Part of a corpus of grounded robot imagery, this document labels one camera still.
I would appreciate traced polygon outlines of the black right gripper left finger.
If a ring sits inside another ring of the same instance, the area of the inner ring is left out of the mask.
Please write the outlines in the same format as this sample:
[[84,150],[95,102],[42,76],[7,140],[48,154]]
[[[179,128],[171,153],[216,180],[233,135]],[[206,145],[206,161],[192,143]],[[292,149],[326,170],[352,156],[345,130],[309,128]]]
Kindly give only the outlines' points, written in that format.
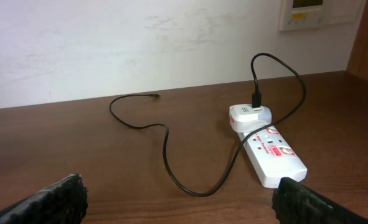
[[58,182],[0,210],[0,224],[80,224],[88,208],[88,190],[80,174]]

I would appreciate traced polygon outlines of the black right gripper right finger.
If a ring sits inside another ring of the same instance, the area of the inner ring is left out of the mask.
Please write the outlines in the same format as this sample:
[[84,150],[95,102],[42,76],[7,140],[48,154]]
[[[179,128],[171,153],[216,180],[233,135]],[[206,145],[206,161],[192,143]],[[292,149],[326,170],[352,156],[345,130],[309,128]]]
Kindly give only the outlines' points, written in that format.
[[280,224],[368,224],[367,218],[289,177],[273,190],[272,209]]

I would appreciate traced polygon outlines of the white USB charger adapter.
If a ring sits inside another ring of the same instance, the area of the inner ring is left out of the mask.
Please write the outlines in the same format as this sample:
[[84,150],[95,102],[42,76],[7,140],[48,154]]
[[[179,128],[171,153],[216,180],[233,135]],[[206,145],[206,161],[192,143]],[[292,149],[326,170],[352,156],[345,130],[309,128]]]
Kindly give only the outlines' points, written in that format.
[[249,133],[272,120],[271,111],[265,106],[253,108],[251,104],[233,105],[229,108],[230,125],[237,133]]

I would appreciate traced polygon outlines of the white power strip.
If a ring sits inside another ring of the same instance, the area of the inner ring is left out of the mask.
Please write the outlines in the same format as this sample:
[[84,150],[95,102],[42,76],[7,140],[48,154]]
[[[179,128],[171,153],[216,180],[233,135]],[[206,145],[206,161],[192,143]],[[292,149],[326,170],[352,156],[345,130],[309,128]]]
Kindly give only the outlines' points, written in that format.
[[251,135],[243,146],[265,188],[277,188],[283,177],[305,179],[307,167],[274,126]]

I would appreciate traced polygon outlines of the beige wall control panel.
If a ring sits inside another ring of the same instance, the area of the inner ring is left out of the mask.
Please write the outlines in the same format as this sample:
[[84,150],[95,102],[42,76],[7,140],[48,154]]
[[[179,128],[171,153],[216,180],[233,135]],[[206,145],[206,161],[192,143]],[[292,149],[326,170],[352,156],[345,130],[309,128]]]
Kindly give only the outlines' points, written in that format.
[[364,0],[282,0],[279,31],[354,22]]

